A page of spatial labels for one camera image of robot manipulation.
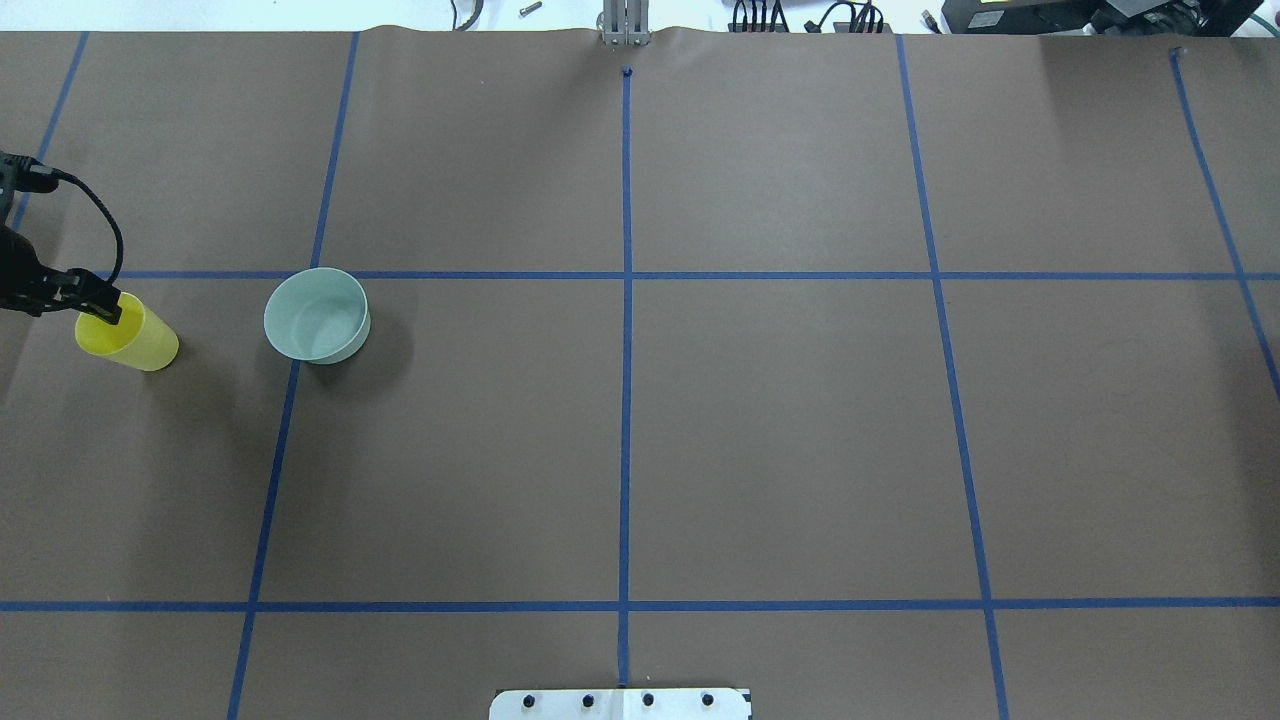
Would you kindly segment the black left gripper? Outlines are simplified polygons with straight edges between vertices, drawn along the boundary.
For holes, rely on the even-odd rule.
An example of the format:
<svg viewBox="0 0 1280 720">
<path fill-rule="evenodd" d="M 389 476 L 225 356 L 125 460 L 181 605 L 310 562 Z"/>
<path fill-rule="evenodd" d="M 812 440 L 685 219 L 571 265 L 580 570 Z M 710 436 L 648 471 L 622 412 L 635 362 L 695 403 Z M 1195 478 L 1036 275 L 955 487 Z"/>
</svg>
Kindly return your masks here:
<svg viewBox="0 0 1280 720">
<path fill-rule="evenodd" d="M 68 282 L 68 299 L 61 296 Z M 120 291 L 92 272 L 45 266 L 32 243 L 8 225 L 1 227 L 1 307 L 29 316 L 74 309 L 108 325 L 122 319 Z"/>
</svg>

